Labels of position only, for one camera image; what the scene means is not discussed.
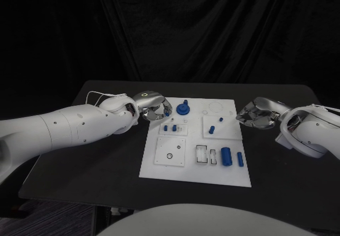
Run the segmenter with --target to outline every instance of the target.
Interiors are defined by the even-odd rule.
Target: white board
[[[177,105],[187,100],[190,112],[181,116],[176,112]],[[243,150],[242,134],[239,128],[239,122],[235,119],[236,109],[233,100],[225,99],[202,99],[202,98],[176,98],[167,97],[167,100],[173,106],[173,114],[161,120],[150,122],[145,149],[143,155],[143,162],[140,168],[140,177],[167,179],[187,182],[199,182],[209,184],[233,185],[242,187],[251,187],[251,179],[246,165],[246,154]],[[216,117],[226,119],[228,129],[232,132],[226,136],[219,132],[219,127],[215,128],[216,134],[222,135],[225,139],[204,138],[203,136],[203,117],[207,120],[215,120]],[[168,134],[163,134],[160,126],[168,124]],[[171,135],[173,125],[187,125],[187,136]],[[177,138],[184,140],[184,166],[157,165],[155,152],[157,152],[157,140],[161,137]],[[197,164],[196,162],[196,145],[207,146],[207,164]],[[232,166],[222,165],[220,149],[223,147],[230,148],[232,153]],[[216,151],[216,165],[210,163],[210,150]],[[243,156],[243,167],[238,165],[236,153],[240,152]]]

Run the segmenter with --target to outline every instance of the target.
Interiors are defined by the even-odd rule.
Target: table
[[[243,85],[88,81],[73,105],[88,91],[127,93],[153,90],[166,97],[233,99],[239,111],[256,96],[292,107],[318,103],[302,85]],[[327,153],[315,159],[288,150],[275,137],[279,128],[242,126],[252,188],[138,177],[148,121],[121,134],[81,147],[43,154],[19,192],[22,198],[147,209],[194,203],[233,207],[300,227],[340,229],[340,161]]]

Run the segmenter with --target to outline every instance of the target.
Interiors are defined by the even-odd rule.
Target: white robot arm
[[[89,144],[137,125],[140,112],[147,120],[171,114],[167,99],[145,91],[130,98],[111,95],[99,106],[83,104],[43,115],[0,121],[0,183],[32,157],[59,148]],[[164,114],[154,111],[164,106]]]
[[[340,116],[327,109],[310,105],[291,109],[284,103],[258,97],[239,112],[236,119],[253,128],[268,129],[281,122],[275,141],[288,149],[320,158],[327,151],[340,159]]]

